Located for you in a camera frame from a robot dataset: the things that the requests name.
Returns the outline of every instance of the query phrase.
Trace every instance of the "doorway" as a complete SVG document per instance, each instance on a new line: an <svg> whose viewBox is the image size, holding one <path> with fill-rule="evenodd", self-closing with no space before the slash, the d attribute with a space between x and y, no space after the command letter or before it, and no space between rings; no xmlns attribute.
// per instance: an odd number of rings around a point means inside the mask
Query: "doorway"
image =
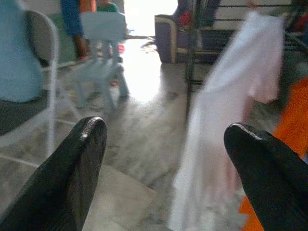
<svg viewBox="0 0 308 231"><path fill-rule="evenodd" d="M154 36L154 16L173 14L178 0L124 0L125 18L132 36Z"/></svg>

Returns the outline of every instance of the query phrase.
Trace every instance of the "cushion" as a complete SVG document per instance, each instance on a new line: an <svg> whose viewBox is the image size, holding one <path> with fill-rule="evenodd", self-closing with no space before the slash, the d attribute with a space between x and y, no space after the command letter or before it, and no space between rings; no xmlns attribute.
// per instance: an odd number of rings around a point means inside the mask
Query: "cushion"
<svg viewBox="0 0 308 231"><path fill-rule="evenodd" d="M26 14L17 0L0 1L0 100L38 97L43 75L28 42Z"/></svg>

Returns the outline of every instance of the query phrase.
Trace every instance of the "armrest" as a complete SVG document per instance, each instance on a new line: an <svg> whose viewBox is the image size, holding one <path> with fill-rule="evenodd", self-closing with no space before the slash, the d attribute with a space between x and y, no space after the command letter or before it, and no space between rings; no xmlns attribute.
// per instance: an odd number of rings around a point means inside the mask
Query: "armrest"
<svg viewBox="0 0 308 231"><path fill-rule="evenodd" d="M155 15L155 19L159 19L159 20L163 20L163 19L169 19L171 21L173 21L175 24L177 23L177 19L175 16L173 15L167 15L167 14L158 14Z"/></svg>
<svg viewBox="0 0 308 231"><path fill-rule="evenodd" d="M177 53L177 24L172 15L155 15L155 39L160 60L175 63Z"/></svg>

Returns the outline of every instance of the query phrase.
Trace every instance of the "white fabric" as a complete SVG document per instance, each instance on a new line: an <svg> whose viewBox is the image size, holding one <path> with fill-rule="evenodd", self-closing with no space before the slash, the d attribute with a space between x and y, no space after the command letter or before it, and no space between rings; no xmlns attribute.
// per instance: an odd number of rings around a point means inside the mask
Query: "white fabric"
<svg viewBox="0 0 308 231"><path fill-rule="evenodd" d="M223 205L236 190L237 174L224 148L224 131L245 120L253 99L266 103L277 97L282 46L283 19L249 12L212 69L190 115L174 181L170 229L215 230L200 227L201 211Z"/></svg>

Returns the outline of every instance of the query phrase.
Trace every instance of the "gray chair seat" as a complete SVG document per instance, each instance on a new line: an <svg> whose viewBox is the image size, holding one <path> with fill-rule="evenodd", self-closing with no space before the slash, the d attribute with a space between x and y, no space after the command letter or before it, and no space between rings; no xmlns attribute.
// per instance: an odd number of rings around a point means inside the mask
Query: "gray chair seat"
<svg viewBox="0 0 308 231"><path fill-rule="evenodd" d="M46 109L47 99L48 92L45 90L41 97L26 103L0 100L0 136L14 130Z"/></svg>

